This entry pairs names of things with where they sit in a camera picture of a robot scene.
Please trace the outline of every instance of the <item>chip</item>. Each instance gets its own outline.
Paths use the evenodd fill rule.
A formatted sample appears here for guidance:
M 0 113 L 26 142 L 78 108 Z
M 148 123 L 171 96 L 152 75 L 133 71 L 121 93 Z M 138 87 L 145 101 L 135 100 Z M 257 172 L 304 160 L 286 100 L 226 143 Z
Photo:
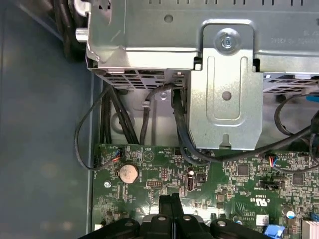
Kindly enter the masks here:
M 205 183 L 206 182 L 206 174 L 197 174 L 197 182 L 198 183 Z
M 217 204 L 216 204 L 216 207 L 217 207 L 218 209 L 222 209 L 222 208 L 224 208 L 224 203 L 217 203 Z
M 217 194 L 217 201 L 218 202 L 224 202 L 225 196 L 223 194 Z
M 176 148 L 174 154 L 175 154 L 175 155 L 181 155 L 180 149 L 179 149 L 179 148 Z
M 304 175 L 303 174 L 293 174 L 293 185 L 303 185 Z
M 237 174 L 240 176 L 248 176 L 249 166 L 247 164 L 239 164 L 237 169 Z

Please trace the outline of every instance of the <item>green circuit board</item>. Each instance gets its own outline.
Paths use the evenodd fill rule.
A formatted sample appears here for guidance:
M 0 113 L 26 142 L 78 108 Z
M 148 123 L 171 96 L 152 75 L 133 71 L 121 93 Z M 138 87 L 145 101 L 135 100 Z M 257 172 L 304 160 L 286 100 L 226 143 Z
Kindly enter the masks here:
M 118 151 L 122 152 L 118 161 L 94 172 L 93 230 L 126 217 L 141 223 L 145 215 L 159 212 L 160 195 L 172 193 L 179 193 L 184 213 L 199 215 L 207 224 L 227 218 L 259 232 L 267 224 L 284 225 L 284 239 L 300 239 L 302 219 L 319 212 L 318 170 L 284 175 L 272 170 L 264 155 L 192 166 L 178 148 L 140 145 L 99 144 L 95 148 L 96 163 L 113 159 Z M 221 155 L 229 151 L 206 153 Z M 273 153 L 281 168 L 312 165 L 307 153 Z M 124 165 L 137 170 L 133 183 L 120 179 Z

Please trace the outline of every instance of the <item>connector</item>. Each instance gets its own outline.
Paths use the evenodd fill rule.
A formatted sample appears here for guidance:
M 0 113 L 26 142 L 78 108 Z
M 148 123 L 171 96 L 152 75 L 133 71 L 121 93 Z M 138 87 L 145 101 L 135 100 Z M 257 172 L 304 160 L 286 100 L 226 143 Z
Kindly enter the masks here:
M 314 222 L 319 222 L 319 215 L 317 213 L 310 213 L 310 216 Z
M 273 238 L 273 239 L 281 239 L 284 229 L 285 229 L 284 226 L 268 225 L 264 232 L 264 235 L 269 236 L 270 238 Z

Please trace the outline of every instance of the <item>power cable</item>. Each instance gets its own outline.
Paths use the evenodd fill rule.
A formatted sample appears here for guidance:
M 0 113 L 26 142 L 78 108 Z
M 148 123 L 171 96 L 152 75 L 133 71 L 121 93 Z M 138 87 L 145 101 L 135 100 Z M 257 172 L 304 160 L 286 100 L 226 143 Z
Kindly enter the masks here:
M 122 126 L 123 133 L 129 144 L 139 144 L 138 138 L 135 134 L 134 127 L 132 125 L 131 119 L 123 106 L 122 101 L 117 93 L 117 90 L 112 87 L 110 89 L 110 97 L 113 102 L 115 111 Z
M 186 148 L 188 149 L 188 151 L 191 154 L 193 154 L 194 156 L 201 158 L 203 160 L 209 161 L 209 162 L 235 161 L 235 160 L 239 160 L 242 158 L 251 157 L 251 156 L 254 156 L 256 154 L 265 153 L 265 152 L 272 150 L 272 149 L 281 148 L 287 144 L 292 143 L 296 139 L 303 137 L 303 136 L 310 133 L 310 126 L 308 126 L 308 127 L 304 128 L 303 130 L 301 130 L 301 131 L 299 131 L 299 132 L 297 132 L 297 133 L 295 133 L 295 134 L 293 134 L 285 139 L 282 139 L 278 142 L 257 148 L 253 151 L 246 151 L 246 152 L 234 153 L 234 154 L 230 154 L 230 155 L 213 157 L 213 156 L 208 156 L 208 155 L 205 155 L 205 154 L 202 154 L 201 152 L 199 152 L 194 147 L 194 145 L 192 144 L 192 142 L 190 140 L 190 137 L 188 135 L 187 125 L 186 125 L 185 118 L 184 118 L 180 90 L 175 90 L 173 92 L 172 106 L 174 109 L 174 116 L 175 116 L 175 120 L 176 120 L 177 130 L 178 130 L 178 133 L 180 135 L 180 138 L 181 138 L 183 145 L 185 145 Z
M 105 164 L 99 166 L 99 167 L 89 167 L 87 166 L 80 155 L 80 151 L 79 151 L 79 133 L 80 133 L 80 129 L 84 123 L 84 121 L 86 120 L 86 118 L 90 115 L 90 113 L 92 112 L 92 110 L 100 103 L 100 101 L 102 100 L 102 98 L 105 96 L 105 94 L 111 89 L 110 86 L 106 87 L 97 97 L 97 99 L 94 101 L 94 103 L 92 104 L 92 106 L 90 107 L 90 109 L 87 111 L 87 113 L 83 116 L 83 118 L 81 119 L 81 121 L 79 122 L 79 124 L 77 125 L 76 129 L 75 129 L 75 133 L 74 133 L 74 149 L 75 149 L 75 156 L 76 159 L 78 160 L 78 162 L 80 163 L 80 165 L 90 171 L 93 170 L 101 170 L 106 168 L 107 166 L 109 166 L 110 164 L 113 163 L 112 160 L 106 162 Z
M 169 84 L 157 87 L 148 94 L 148 96 L 145 98 L 145 101 L 148 101 L 150 103 L 150 106 L 151 106 L 151 101 L 152 101 L 152 98 L 155 94 L 163 92 L 163 91 L 171 90 L 174 87 L 176 87 L 176 85 L 173 83 L 169 83 Z M 149 119 L 150 119 L 150 108 L 144 107 L 143 124 L 142 124 L 142 128 L 141 128 L 141 133 L 140 133 L 140 145 L 145 144 L 145 137 L 146 137 L 146 131 L 147 131 L 148 125 L 149 125 Z

